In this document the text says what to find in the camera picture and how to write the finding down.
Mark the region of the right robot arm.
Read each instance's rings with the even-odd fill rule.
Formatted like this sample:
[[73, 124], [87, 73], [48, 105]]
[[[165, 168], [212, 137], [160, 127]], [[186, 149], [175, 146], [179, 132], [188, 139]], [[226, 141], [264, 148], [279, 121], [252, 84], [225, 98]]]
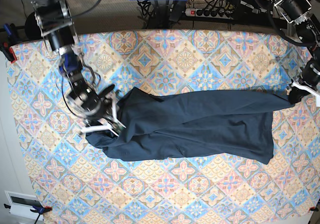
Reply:
[[100, 75], [85, 64], [83, 53], [74, 52], [77, 33], [67, 1], [32, 1], [32, 6], [42, 38], [60, 57], [58, 70], [70, 85], [70, 92], [62, 97], [67, 109], [84, 121], [81, 132], [109, 130], [118, 136], [125, 126], [117, 118], [115, 87], [111, 84], [97, 92]]

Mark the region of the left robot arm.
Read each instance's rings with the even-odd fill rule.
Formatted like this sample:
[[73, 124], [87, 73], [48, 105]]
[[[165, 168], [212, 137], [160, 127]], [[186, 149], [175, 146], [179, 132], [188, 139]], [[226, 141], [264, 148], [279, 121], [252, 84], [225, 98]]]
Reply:
[[[309, 0], [270, 0], [270, 4], [264, 7], [258, 0], [256, 3], [267, 10], [268, 19], [276, 33], [285, 41], [299, 47], [306, 47], [311, 59], [301, 72], [291, 80], [288, 101], [291, 104], [299, 103], [302, 98], [311, 94], [316, 98], [316, 105], [320, 105], [320, 92], [317, 85], [320, 83], [320, 22], [315, 15], [310, 14], [312, 5]], [[293, 24], [297, 42], [288, 36], [276, 25], [272, 17], [272, 11], [280, 11], [288, 24]]]

